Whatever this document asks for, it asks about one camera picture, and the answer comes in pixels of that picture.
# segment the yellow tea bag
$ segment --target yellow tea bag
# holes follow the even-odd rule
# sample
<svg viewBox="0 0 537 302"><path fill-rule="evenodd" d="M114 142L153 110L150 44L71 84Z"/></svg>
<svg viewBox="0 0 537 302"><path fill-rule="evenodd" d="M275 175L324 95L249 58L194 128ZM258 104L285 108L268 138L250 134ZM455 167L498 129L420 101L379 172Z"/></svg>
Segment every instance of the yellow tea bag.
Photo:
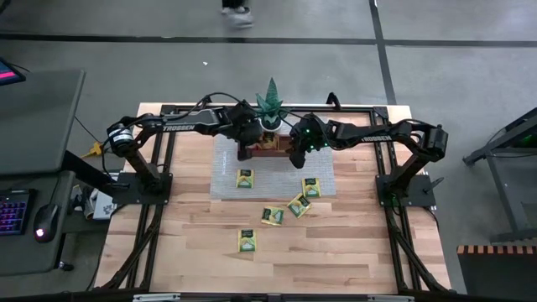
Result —
<svg viewBox="0 0 537 302"><path fill-rule="evenodd" d="M258 245L258 240L254 230L239 230L238 231L238 251L239 252L255 252Z"/></svg>
<svg viewBox="0 0 537 302"><path fill-rule="evenodd" d="M321 186L319 185L319 179L303 179L302 194L304 194L304 197L321 197Z"/></svg>
<svg viewBox="0 0 537 302"><path fill-rule="evenodd" d="M253 170L237 170L237 188L253 188Z"/></svg>
<svg viewBox="0 0 537 302"><path fill-rule="evenodd" d="M263 216L261 222L273 226L281 226L284 220L284 209L273 206L265 206L263 208Z"/></svg>
<svg viewBox="0 0 537 302"><path fill-rule="evenodd" d="M300 218L311 208L311 203L302 193L299 193L287 207L295 214L296 218Z"/></svg>

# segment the keyboard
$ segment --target keyboard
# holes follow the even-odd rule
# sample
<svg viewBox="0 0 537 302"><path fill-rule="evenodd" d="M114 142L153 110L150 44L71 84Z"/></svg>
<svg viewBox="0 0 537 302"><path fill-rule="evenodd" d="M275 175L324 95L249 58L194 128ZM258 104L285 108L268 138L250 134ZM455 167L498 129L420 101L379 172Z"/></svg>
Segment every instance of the keyboard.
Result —
<svg viewBox="0 0 537 302"><path fill-rule="evenodd" d="M0 236L22 235L35 190L0 190Z"/></svg>

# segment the yellow connector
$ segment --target yellow connector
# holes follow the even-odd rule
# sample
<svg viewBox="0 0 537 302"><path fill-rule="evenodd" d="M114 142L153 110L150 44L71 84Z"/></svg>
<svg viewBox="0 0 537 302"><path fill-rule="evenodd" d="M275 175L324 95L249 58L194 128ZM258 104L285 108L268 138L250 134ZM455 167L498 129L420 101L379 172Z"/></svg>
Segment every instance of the yellow connector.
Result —
<svg viewBox="0 0 537 302"><path fill-rule="evenodd" d="M94 142L93 148L90 149L90 153L82 155L81 159L85 159L91 156L99 156L102 154L102 143Z"/></svg>

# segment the person's foot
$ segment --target person's foot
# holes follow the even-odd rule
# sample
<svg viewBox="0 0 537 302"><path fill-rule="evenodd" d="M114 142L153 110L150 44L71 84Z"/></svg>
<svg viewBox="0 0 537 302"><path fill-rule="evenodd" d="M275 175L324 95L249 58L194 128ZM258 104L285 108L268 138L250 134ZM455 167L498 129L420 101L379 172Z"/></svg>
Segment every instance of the person's foot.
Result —
<svg viewBox="0 0 537 302"><path fill-rule="evenodd" d="M232 9L227 14L227 19L230 26L235 29L247 29L253 26L253 16L250 13L250 8Z"/></svg>
<svg viewBox="0 0 537 302"><path fill-rule="evenodd" d="M222 11L221 11L221 13L222 13L223 15L227 15L227 14L229 14L231 11L232 11L232 8L223 8ZM238 8L235 9L235 11L238 12L238 13L244 13L244 12L246 11L246 8L244 8L244 7L238 7Z"/></svg>

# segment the wooden tabletop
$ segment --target wooden tabletop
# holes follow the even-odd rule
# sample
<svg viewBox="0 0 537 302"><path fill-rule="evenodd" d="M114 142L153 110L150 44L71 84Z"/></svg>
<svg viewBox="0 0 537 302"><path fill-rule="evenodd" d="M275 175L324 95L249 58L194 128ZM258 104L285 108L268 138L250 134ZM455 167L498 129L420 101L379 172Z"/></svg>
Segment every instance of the wooden tabletop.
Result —
<svg viewBox="0 0 537 302"><path fill-rule="evenodd" d="M161 103L140 104L138 115L159 113ZM407 106L389 106L392 122L410 117ZM319 114L369 125L365 113ZM312 199L300 219L289 213L283 226L261 223L264 206L287 199L214 200L211 166L214 138L176 134L171 165L174 184L164 209L151 290L154 292L235 292L389 294L397 291L384 212L378 206L378 173L373 145L333 152L336 196ZM159 162L164 162L164 135ZM141 149L149 161L150 139ZM402 164L410 152L396 143ZM108 281L133 249L141 206L126 206L112 218L96 286ZM414 249L437 280L450 287L435 221L421 208L409 208ZM255 253L237 251L237 230L257 231ZM408 261L402 257L410 286ZM143 276L142 256L138 281Z"/></svg>

